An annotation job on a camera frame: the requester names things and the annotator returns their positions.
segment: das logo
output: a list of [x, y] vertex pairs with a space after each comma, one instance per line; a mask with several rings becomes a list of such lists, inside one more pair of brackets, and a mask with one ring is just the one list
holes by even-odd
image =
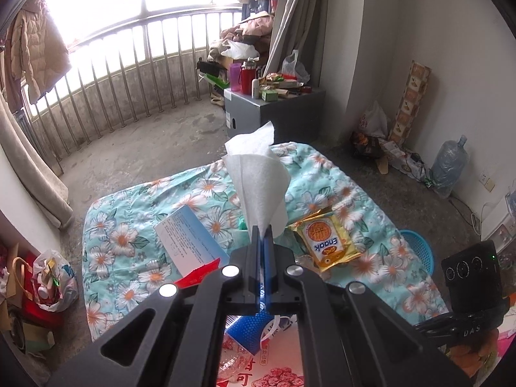
[[473, 333], [478, 333], [481, 331], [481, 327], [478, 325], [476, 327], [472, 327], [470, 330], [464, 330], [463, 337], [472, 335]]

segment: yellow snack bag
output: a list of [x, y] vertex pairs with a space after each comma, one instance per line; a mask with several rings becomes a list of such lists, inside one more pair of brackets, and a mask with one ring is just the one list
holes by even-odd
[[301, 236], [321, 271], [361, 255], [333, 211], [311, 215], [288, 228]]

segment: light blue floral bedspread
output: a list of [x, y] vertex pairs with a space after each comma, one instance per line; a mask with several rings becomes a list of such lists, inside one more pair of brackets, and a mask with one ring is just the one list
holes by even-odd
[[[292, 176], [285, 196], [290, 222], [333, 205], [363, 252], [328, 270], [330, 283], [363, 281], [412, 324], [446, 311], [419, 258], [356, 183], [309, 145], [291, 142], [272, 150]], [[95, 201], [83, 233], [84, 300], [93, 340], [149, 293], [181, 277], [154, 225], [182, 205], [192, 208], [228, 253], [249, 242], [247, 231], [237, 229], [242, 211], [222, 160]], [[277, 241], [302, 254], [292, 240], [285, 233]]]

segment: curtain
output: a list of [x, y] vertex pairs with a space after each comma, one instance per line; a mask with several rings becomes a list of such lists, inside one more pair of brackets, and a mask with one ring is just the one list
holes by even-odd
[[278, 0], [265, 74], [281, 70], [293, 49], [317, 86], [321, 76], [328, 0]]
[[68, 188], [45, 164], [13, 117], [0, 94], [0, 145], [25, 189], [50, 215], [52, 223], [64, 227], [72, 217]]

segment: tissue paper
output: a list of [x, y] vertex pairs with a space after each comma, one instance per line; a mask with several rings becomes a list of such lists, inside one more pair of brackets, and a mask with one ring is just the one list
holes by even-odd
[[236, 135], [226, 142], [228, 155], [223, 160], [240, 199], [249, 233], [257, 225], [263, 236], [271, 225], [273, 237], [278, 237], [288, 221], [285, 192], [291, 177], [270, 150], [273, 142], [274, 126], [268, 122], [252, 134]]

